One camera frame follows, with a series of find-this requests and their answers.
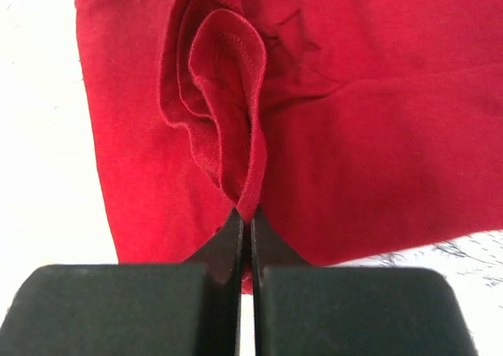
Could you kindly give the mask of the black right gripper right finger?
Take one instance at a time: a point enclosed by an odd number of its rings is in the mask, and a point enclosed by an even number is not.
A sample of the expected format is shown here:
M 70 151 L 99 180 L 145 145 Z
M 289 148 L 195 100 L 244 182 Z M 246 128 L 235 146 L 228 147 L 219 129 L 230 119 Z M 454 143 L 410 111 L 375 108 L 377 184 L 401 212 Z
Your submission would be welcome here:
M 251 221 L 259 355 L 474 355 L 453 289 L 434 270 L 315 267 Z

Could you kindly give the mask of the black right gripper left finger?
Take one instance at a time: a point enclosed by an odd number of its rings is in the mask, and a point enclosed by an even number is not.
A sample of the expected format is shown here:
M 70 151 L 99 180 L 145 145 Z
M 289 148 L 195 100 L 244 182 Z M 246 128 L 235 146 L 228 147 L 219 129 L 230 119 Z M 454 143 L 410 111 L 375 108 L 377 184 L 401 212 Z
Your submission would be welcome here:
M 4 355 L 236 355 L 244 223 L 179 264 L 49 265 L 20 286 Z

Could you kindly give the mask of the red t shirt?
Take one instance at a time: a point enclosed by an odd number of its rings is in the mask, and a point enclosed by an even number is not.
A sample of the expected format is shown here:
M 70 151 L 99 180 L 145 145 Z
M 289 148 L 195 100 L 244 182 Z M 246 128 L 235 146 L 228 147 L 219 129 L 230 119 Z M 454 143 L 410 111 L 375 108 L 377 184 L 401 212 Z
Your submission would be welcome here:
M 329 266 L 502 227 L 502 0 L 76 0 L 122 263 L 261 207 Z

